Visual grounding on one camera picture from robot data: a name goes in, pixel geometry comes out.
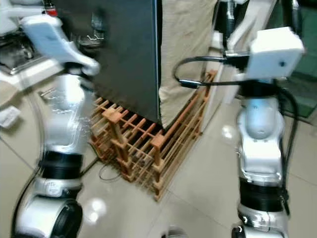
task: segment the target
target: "black wire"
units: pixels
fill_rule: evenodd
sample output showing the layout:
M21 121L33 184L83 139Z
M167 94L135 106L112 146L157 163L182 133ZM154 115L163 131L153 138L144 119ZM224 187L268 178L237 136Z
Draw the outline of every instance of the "black wire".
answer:
M11 219L11 237L12 238L15 237L16 218L17 218L19 207L21 205L23 197L24 197L26 191L28 190L29 186L31 185L31 183L34 181L35 177L39 173L39 171L40 171L40 167L37 167L35 170L33 170L33 173L31 174L29 179L26 181L25 185L22 188L21 193L19 194L19 198L18 198L16 205L14 207L14 212L13 212L13 216Z
M177 76L178 68L186 63L190 62L206 62L206 61L212 61L212 62L224 62L225 58L223 57L213 57L213 56L195 56L195 57L189 57L181 60L178 62L175 67L172 70L173 77L180 83L194 83L197 84L197 86L227 86L227 85L242 85L244 83L254 81L254 80L244 80L244 81L225 81L225 82L198 82L191 79L185 79L185 78L179 78Z
M94 161L93 161L90 165L87 166L86 169L84 169L84 170L81 172L81 176L85 175L85 174L87 173L87 171L88 171L96 162L101 161L100 158L99 158L99 156L98 156L98 153L97 153L96 149L94 148L94 146L93 146L91 143L88 143L88 144L91 146L91 148L92 148L93 151L95 152L96 158L94 159ZM110 163L111 160L112 160L112 159L109 159L108 162L105 163L105 164L100 168L100 170L99 170L99 178L100 178L102 181L111 182L111 181L114 181L114 180L116 180L117 178L119 178L119 177L121 176L121 174L118 174L117 176L114 176L113 178L103 178L103 176L102 176L102 175L103 175L103 172L104 172L106 166Z
M105 181L105 182L115 181L115 180L117 180L117 178L119 178L119 177L121 176L121 174L118 174L118 175L114 176L113 178L103 178L103 176L102 176L102 175L103 175L103 172L104 172L106 166L109 164L109 162L106 163L106 164L104 164L104 165L101 167L101 169L99 170L99 178L100 178L102 181Z
M284 162L284 172L283 172L283 186L286 188L286 177L287 177L287 172L289 169L290 158L292 155L294 139L295 139L295 135L296 135L297 127L298 127L298 106L294 96L291 93L289 93L287 90L283 88L280 88L279 91L291 103L291 106L293 108L293 115L294 115L292 128L291 128L291 132L290 132L288 143L287 143L287 150L286 150L286 154L284 155L285 162Z

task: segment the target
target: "beige cloth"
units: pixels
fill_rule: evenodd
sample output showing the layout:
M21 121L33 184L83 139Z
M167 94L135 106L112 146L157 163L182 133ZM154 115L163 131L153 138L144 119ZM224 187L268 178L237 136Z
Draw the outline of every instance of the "beige cloth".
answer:
M186 57L206 55L211 45L211 22L216 0L162 0L161 121L168 127L194 90L179 86L172 77L174 65ZM180 68L180 76L199 79L202 63Z

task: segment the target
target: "cable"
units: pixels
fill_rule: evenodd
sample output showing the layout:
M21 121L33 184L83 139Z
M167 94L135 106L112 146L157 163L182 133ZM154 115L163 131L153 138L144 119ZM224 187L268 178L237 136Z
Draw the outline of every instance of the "cable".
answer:
M288 139L288 143L287 143L287 150L286 150L286 154L285 154L285 169L284 169L285 174L284 174L283 182L285 183L285 187L286 187L286 176L287 176L287 171L288 171L288 167L289 167L289 161L290 161L290 158L292 155L294 139L295 139L295 135L296 135L297 127L298 127L298 106L297 106L297 103L296 103L294 96L292 94L290 94L287 90L280 88L280 92L291 103L291 105L293 107L293 114L294 114L292 128L291 128L291 132L289 135L289 139Z
M109 162L106 163L106 164L104 164L104 165L101 167L101 169L99 170L99 178L100 178L102 181L105 181L105 182L115 181L115 180L117 180L117 178L119 178L119 177L121 176L121 174L118 174L118 175L114 176L113 178L103 178L103 176L102 176L102 175L103 175L103 172L104 172L106 166L109 164Z
M14 212L13 212L13 216L11 219L11 238L15 237L15 227L16 227L16 218L18 215L18 211L19 211L19 206L23 200L23 197L27 191L27 189L29 188L29 186L31 185L31 183L34 181L35 177L37 176L38 172L40 171L40 167L37 167L33 173L31 174L31 176L29 177L29 179L26 181L25 185L23 186L23 189L21 191L21 193L19 194L18 200L16 202L16 205L14 207Z
M93 149L96 157L85 169L83 169L82 172L80 172L80 177L84 176L98 161L100 161L100 157L98 156L98 153L97 153L96 149L94 148L94 146L89 142L88 142L88 144Z
M43 157L43 155L45 154L46 148L45 148L45 131L44 131L44 120L43 120L43 115L41 112L41 109L37 103L37 99L34 96L34 89L31 86L28 77L23 77L22 76L23 71L20 72L20 84L22 87L22 92L23 92L23 96L25 96L26 100L28 101L28 104L31 107L31 111L32 114L34 116L34 118L37 121L37 125L38 125L38 130L39 130L39 134L40 134L40 153L39 153L39 157L38 157L38 161L40 161ZM40 167L37 166L33 173L31 174L31 176L29 177L29 179L26 181L25 185L22 188L21 193L19 194L18 200L16 202L16 205L14 207L14 211L13 211L13 216L12 216L12 220L11 220L11 237L15 237L15 227L16 227L16 219L17 219L17 214L19 211L19 207L21 205L21 202L23 200L23 197L26 193L26 191L28 190L29 186L31 185L31 183L34 181L36 175L39 173L40 171Z
M190 58L186 58L186 59L183 59L180 62L178 62L172 70L172 75L179 83L181 83L182 86L189 87L189 88L198 88L199 86L242 85L242 84L248 83L250 81L254 81L254 80L225 81L225 82L198 82L198 81L194 81L194 80L190 80L190 79L179 78L177 76L177 71L178 71L178 68L183 64L190 63L190 62L205 62L205 61L233 64L234 62L237 63L240 60L240 63L237 63L237 67L243 68L243 65L246 65L245 61L247 61L248 58L249 58L248 55L239 55L239 54L235 54L234 56L229 57L229 58L213 57L213 56L190 57Z

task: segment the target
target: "dark gray panel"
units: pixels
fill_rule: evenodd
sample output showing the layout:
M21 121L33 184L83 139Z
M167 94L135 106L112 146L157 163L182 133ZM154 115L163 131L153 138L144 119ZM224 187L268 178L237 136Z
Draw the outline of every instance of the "dark gray panel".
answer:
M106 47L94 79L100 96L159 122L156 6L154 0L56 0L60 15L71 18L75 32L92 34L91 13L106 11Z

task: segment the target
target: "small white object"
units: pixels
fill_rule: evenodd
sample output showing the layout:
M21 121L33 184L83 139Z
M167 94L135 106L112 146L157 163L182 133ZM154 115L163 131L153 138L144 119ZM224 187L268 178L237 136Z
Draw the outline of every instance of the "small white object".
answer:
M87 75L99 73L99 63L83 55L73 42L68 41L61 29L62 22L57 17L45 14L28 16L21 20L21 24L25 34L42 55L60 63L79 63L83 65L82 70Z
M301 39L289 27L258 31L250 46L249 79L288 77L304 53Z
M17 121L20 113L21 111L14 106L9 106L0 111L0 126L10 128Z

